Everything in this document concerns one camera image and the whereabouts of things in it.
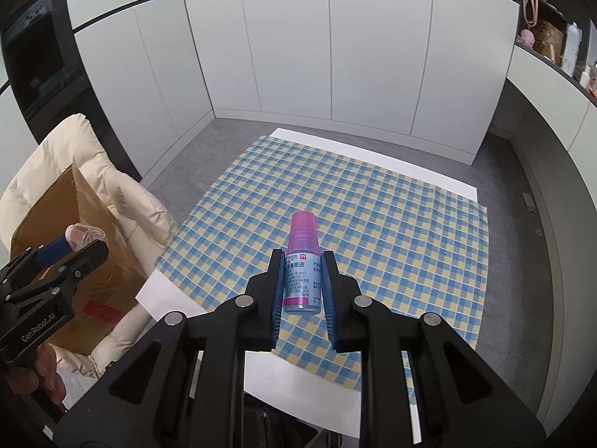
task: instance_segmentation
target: screw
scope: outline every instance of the screw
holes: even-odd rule
[[[354,304],[361,308],[367,308],[373,304],[373,300],[368,296],[359,295],[354,297]]]
[[[442,317],[437,313],[425,313],[423,315],[423,321],[431,327],[437,327],[442,322]]]
[[[237,304],[237,307],[250,307],[253,304],[253,297],[249,295],[240,295],[237,296],[237,299],[234,300],[234,302]]]
[[[163,317],[163,320],[166,322],[166,325],[174,327],[183,321],[183,314],[180,312],[170,312],[168,315]]]

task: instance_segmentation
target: black gripper frame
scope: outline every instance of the black gripper frame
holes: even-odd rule
[[[369,298],[359,307],[356,280],[339,273],[333,252],[323,257],[337,319],[332,344],[361,352],[360,448],[534,448],[545,440],[537,418],[439,315],[407,317]],[[419,413],[416,445],[402,351]]]
[[[250,278],[243,295],[197,317],[165,315],[71,408],[54,442],[60,448],[241,447],[245,352],[275,348],[284,263],[284,252],[274,249],[268,271]]]
[[[105,242],[96,240],[75,253],[49,277],[35,278],[41,248],[28,248],[0,270],[0,369],[33,367],[35,349],[68,323],[75,312],[77,283],[108,257]],[[38,388],[24,402],[40,423],[54,426],[66,413]]]

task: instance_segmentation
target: bottle label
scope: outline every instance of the bottle label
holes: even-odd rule
[[[287,255],[284,305],[321,306],[321,271],[317,254],[295,252]]]

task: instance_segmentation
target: plastic bottle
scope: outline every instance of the plastic bottle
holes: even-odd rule
[[[580,74],[580,86],[583,89],[586,89],[589,86],[589,83],[591,82],[591,68],[589,67],[589,65],[585,65],[584,66],[584,71],[582,74]]]
[[[580,48],[580,33],[576,23],[569,25],[566,31],[566,47],[563,51],[562,70],[570,77],[574,74],[574,68],[576,67],[578,49]]]
[[[69,225],[66,228],[65,237],[74,252],[80,251],[96,239],[107,242],[106,233],[99,227],[81,223]]]
[[[319,254],[315,215],[306,211],[294,213],[286,255],[286,313],[317,315],[321,311]]]

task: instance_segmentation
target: hand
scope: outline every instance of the hand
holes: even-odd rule
[[[35,349],[35,370],[25,367],[11,369],[6,379],[15,394],[26,395],[41,387],[54,404],[60,404],[66,397],[66,387],[62,377],[56,372],[56,352],[48,343]]]

